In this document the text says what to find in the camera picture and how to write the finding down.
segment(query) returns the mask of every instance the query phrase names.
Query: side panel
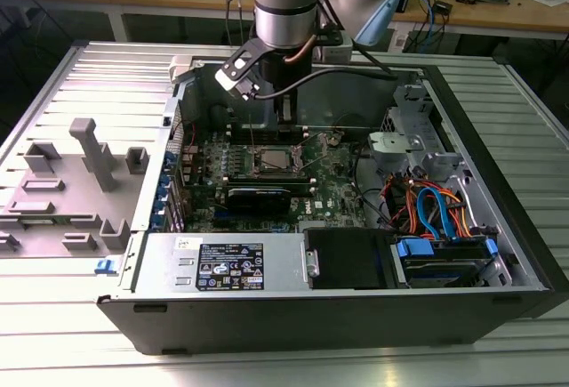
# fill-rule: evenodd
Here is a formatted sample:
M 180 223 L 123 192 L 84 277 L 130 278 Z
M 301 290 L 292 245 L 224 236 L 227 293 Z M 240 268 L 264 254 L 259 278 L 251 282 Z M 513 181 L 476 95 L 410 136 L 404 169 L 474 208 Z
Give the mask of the side panel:
M 144 354 L 473 343 L 541 294 L 110 302 L 98 306 Z
M 476 166 L 482 181 L 488 188 L 489 195 L 492 196 L 492 199 L 504 216 L 518 244 L 522 247 L 525 256 L 532 264 L 540 282 L 555 292 L 539 307 L 525 314 L 527 317 L 539 317 L 569 298 L 569 280 L 567 280 L 539 231 L 533 225 L 516 194 L 504 178 L 500 168 L 493 160 L 488 148 L 469 121 L 464 109 L 439 69 L 426 67 L 425 71 L 443 106 L 444 113 L 441 113 L 443 118 L 456 131 L 470 159 Z

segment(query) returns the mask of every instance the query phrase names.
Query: aluminum profile table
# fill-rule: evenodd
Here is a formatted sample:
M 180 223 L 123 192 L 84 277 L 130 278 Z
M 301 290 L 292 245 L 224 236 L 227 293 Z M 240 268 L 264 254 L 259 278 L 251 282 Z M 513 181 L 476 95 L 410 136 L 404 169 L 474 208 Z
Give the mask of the aluminum profile table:
M 180 54 L 229 56 L 230 51 L 223 47 L 114 43 L 72 48 L 0 150 L 0 205 L 11 195 L 20 171 L 27 168 L 21 158 L 27 145 L 24 141 L 40 136 L 70 145 L 59 133 L 72 121 L 71 110 L 95 116 L 117 154 L 133 142 L 151 152 L 153 122 L 160 118 L 159 111 L 172 90 L 168 66 L 172 57 Z M 569 136 L 513 69 L 488 58 L 389 53 L 378 58 L 386 63 L 417 61 L 440 68 L 553 255 L 569 274 Z M 93 304 L 99 292 L 116 282 L 113 277 L 94 276 L 97 261 L 0 260 L 3 385 L 10 381 L 18 385 L 135 381 L 163 386 L 310 383 L 386 387 L 569 383 L 567 303 L 541 318 L 510 322 L 473 345 L 145 356 Z

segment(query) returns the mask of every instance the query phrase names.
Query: power supply label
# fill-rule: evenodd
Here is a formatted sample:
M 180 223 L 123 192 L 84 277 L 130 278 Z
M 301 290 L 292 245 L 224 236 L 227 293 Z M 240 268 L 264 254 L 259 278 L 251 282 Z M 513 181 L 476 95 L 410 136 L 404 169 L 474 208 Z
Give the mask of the power supply label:
M 259 291 L 264 288 L 263 244 L 202 244 L 196 287 L 200 291 Z

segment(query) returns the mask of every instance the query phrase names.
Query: metal bracket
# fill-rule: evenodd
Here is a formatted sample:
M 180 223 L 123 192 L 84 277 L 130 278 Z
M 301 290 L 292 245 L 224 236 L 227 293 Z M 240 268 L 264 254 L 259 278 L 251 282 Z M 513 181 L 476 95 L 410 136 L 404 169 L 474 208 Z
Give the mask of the metal bracket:
M 275 49 L 264 44 L 260 38 L 252 38 L 229 57 L 221 70 L 230 80 L 239 81 L 257 61 L 273 51 Z
M 318 266 L 318 252 L 317 250 L 306 251 L 306 272 L 311 278 L 320 276 L 320 267 Z

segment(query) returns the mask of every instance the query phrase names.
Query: blue latch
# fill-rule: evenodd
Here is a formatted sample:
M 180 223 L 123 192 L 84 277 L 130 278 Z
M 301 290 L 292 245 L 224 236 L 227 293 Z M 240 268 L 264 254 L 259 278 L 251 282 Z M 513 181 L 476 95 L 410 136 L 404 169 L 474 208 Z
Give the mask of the blue latch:
M 170 183 L 170 177 L 164 173 L 160 175 L 160 179 L 158 180 L 160 185 L 166 186 Z
M 175 162 L 176 161 L 176 156 L 174 155 L 174 153 L 172 153 L 171 151 L 166 151 L 164 153 L 164 161 L 165 162 Z
M 494 242 L 493 238 L 486 239 L 486 247 L 488 248 L 488 252 L 490 252 L 492 256 L 496 256 L 498 254 L 498 247 L 496 245 L 496 242 Z
M 161 224 L 164 222 L 164 216 L 161 214 L 151 214 L 150 222 L 152 222 L 153 224 Z
M 399 257 L 434 255 L 433 246 L 426 238 L 403 238 L 397 243 Z
M 115 262 L 113 260 L 100 260 L 97 262 L 95 274 L 116 274 Z
M 165 198 L 166 196 L 168 196 L 168 190 L 165 189 L 164 187 L 158 187 L 156 189 L 156 195 L 159 196 L 160 198 Z
M 161 211 L 162 209 L 164 209 L 164 207 L 166 206 L 166 203 L 163 202 L 162 200 L 155 200 L 155 202 L 152 204 L 152 209 L 155 212 Z

